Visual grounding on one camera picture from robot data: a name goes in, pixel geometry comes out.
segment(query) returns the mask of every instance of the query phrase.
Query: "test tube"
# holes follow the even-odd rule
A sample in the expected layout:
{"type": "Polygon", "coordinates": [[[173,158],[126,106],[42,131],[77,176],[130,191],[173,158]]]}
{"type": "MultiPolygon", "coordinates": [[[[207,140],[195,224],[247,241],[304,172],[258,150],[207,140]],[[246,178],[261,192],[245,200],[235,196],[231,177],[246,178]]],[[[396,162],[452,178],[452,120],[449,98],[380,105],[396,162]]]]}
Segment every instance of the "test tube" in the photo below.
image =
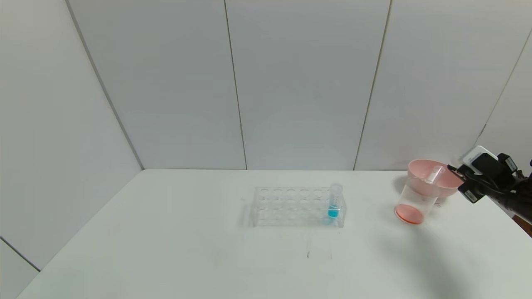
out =
{"type": "Polygon", "coordinates": [[[328,215],[332,219],[338,218],[339,214],[339,202],[340,199],[344,196],[343,191],[344,187],[340,184],[331,184],[329,187],[329,210],[328,215]]]}
{"type": "Polygon", "coordinates": [[[444,172],[445,168],[437,165],[425,179],[408,179],[394,209],[397,217],[414,225],[423,223],[425,216],[438,199],[439,188],[436,182],[444,172]]]}

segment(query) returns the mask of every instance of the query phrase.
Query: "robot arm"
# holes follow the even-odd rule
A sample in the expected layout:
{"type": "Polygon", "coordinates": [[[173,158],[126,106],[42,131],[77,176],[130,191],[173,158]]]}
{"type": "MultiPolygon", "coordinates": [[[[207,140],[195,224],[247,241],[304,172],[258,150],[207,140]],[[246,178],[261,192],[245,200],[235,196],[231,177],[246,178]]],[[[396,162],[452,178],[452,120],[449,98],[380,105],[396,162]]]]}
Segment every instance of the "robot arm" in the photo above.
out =
{"type": "Polygon", "coordinates": [[[462,179],[458,190],[470,202],[488,196],[532,223],[532,179],[517,170],[510,156],[501,153],[494,158],[493,154],[481,153],[458,168],[447,168],[462,179]]]}

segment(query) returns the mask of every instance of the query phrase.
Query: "clear plastic cup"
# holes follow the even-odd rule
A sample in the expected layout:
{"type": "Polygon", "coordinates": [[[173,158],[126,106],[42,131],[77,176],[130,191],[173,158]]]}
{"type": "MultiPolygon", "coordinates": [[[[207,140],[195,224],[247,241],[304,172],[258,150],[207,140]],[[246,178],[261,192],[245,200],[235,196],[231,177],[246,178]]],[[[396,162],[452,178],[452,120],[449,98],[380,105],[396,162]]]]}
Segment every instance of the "clear plastic cup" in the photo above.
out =
{"type": "Polygon", "coordinates": [[[436,181],[445,169],[438,165],[427,178],[410,178],[406,181],[395,214],[399,219],[414,225],[423,223],[439,196],[436,181]]]}

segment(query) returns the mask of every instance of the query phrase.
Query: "white label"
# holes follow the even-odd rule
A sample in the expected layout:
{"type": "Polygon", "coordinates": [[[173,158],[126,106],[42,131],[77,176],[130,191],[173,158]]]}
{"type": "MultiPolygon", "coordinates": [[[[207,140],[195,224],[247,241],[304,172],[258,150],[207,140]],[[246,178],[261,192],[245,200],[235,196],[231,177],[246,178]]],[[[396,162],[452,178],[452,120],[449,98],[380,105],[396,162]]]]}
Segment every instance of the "white label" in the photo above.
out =
{"type": "Polygon", "coordinates": [[[478,201],[478,198],[471,192],[470,190],[467,190],[464,195],[469,199],[470,202],[475,203],[478,201]]]}
{"type": "Polygon", "coordinates": [[[506,159],[506,165],[508,165],[508,167],[512,170],[512,171],[516,171],[517,170],[517,166],[516,164],[512,161],[512,159],[508,158],[506,159]]]}

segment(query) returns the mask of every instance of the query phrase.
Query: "white wall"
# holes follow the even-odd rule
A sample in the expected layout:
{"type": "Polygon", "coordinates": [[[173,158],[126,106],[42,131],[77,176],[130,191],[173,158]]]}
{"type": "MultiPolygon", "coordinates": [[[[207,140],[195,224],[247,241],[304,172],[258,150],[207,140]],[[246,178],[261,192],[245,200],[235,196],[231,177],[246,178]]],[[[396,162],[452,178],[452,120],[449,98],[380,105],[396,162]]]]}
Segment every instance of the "white wall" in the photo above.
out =
{"type": "Polygon", "coordinates": [[[389,3],[227,0],[248,169],[353,169],[389,3]]]}
{"type": "Polygon", "coordinates": [[[65,2],[3,0],[0,27],[1,234],[42,268],[140,167],[65,2]]]}
{"type": "Polygon", "coordinates": [[[471,148],[532,27],[531,1],[393,1],[356,169],[471,148]]]}
{"type": "Polygon", "coordinates": [[[39,272],[1,240],[0,256],[0,297],[15,299],[39,272]]]}
{"type": "Polygon", "coordinates": [[[223,0],[70,0],[145,168],[245,169],[223,0]]]}
{"type": "Polygon", "coordinates": [[[523,49],[486,128],[478,138],[494,154],[505,153],[514,159],[525,175],[532,171],[532,39],[523,49]]]}

